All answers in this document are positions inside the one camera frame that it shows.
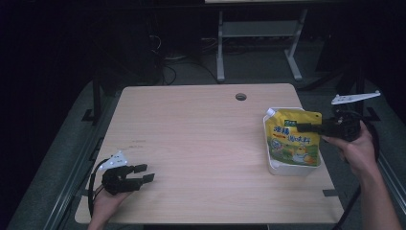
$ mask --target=black handheld device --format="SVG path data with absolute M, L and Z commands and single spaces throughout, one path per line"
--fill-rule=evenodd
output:
M 348 109 L 346 104 L 336 104 L 332 108 L 334 117 L 323 119 L 321 125 L 311 123 L 296 124 L 299 132 L 317 132 L 320 135 L 338 137 L 348 142 L 359 137 L 360 115 Z

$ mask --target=white gripper part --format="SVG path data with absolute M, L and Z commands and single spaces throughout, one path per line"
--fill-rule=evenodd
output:
M 108 159 L 106 162 L 104 162 L 100 167 L 100 171 L 104 170 L 109 170 L 109 169 L 114 169 L 118 168 L 121 166 L 126 166 L 127 160 L 125 159 L 125 156 L 123 155 L 123 152 L 119 150 L 116 154 L 112 155 L 110 159 Z
M 366 100 L 369 98 L 374 98 L 380 96 L 380 93 L 378 90 L 376 90 L 374 93 L 370 94 L 355 94 L 355 95 L 347 95 L 347 96 L 340 96 L 337 94 L 335 98 L 331 101 L 331 104 L 348 104 L 348 103 L 355 103 L 359 102 L 362 100 Z

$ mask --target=human hand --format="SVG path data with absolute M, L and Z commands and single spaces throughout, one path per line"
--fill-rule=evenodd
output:
M 93 217 L 90 220 L 88 229 L 103 229 L 105 224 L 107 224 L 110 218 L 117 212 L 123 201 L 131 194 L 132 192 L 111 195 L 100 185 L 96 190 Z
M 339 148 L 341 158 L 350 163 L 351 170 L 358 179 L 363 178 L 365 173 L 374 173 L 378 170 L 372 136 L 362 121 L 360 121 L 360 125 L 360 136 L 352 142 L 322 136 L 325 141 Z

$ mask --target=metal frame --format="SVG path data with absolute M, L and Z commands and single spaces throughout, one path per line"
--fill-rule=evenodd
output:
M 292 21 L 254 21 L 254 22 L 224 22 L 223 12 L 218 16 L 218 47 L 217 47 L 217 81 L 225 81 L 223 59 L 223 37 L 242 36 L 292 36 L 293 42 L 285 50 L 287 62 L 296 81 L 302 80 L 301 72 L 294 58 L 296 47 L 305 24 L 307 9 L 303 9 L 299 20 Z

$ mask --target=hole in table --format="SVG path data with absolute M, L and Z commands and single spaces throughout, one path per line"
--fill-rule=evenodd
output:
M 239 101 L 245 101 L 247 99 L 247 95 L 243 94 L 243 93 L 237 93 L 236 94 L 236 99 Z

